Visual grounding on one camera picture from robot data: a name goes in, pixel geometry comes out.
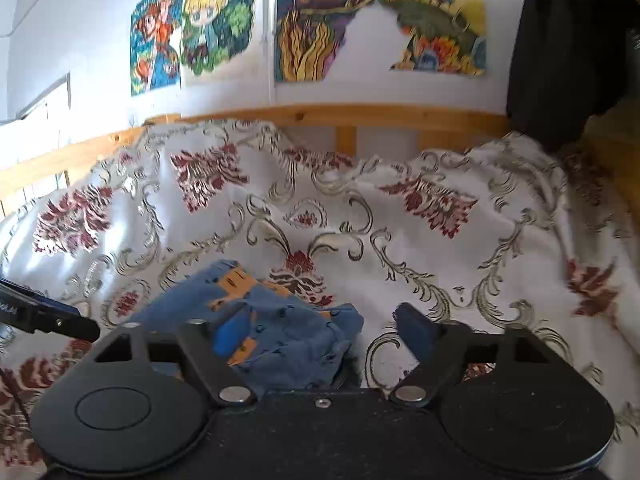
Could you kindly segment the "dark hanging garment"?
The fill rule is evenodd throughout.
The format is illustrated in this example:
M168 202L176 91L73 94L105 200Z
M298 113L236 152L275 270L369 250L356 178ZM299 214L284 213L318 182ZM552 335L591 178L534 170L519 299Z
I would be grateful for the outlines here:
M511 58L506 116L554 153L577 142L634 85L636 0L524 0Z

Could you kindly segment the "white floral bedspread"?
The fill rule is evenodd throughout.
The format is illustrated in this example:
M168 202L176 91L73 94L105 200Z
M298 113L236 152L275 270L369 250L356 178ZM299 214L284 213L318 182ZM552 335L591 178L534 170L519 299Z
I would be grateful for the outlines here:
M311 151L268 122L156 126L1 225L2 278L104 332L217 260L319 308L352 304L366 387L413 368L401 302L483 333L529 328L612 405L606 474L638 477L639 233L588 152L512 133L392 162Z

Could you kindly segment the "blue orange patterned pants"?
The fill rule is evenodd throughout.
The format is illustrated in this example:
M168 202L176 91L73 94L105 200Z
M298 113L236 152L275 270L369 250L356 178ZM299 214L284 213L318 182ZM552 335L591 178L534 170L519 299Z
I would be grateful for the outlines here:
M268 389L329 389L347 382L363 317L352 304L319 308L259 281L233 260L217 260L171 287L130 320L169 333L191 320L216 322L238 310L210 348L258 396Z

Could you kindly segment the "anime character wall picture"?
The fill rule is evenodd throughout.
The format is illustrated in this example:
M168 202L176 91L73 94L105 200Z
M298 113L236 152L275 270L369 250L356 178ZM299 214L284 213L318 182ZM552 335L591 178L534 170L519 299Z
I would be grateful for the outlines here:
M130 18L133 96L208 76L250 45L256 0L141 0Z

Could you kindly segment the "colourful wall picture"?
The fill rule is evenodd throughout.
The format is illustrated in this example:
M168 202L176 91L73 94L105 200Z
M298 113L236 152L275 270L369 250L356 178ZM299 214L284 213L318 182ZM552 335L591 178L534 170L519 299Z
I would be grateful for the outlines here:
M344 46L346 29L374 0L276 0L274 78L322 81Z

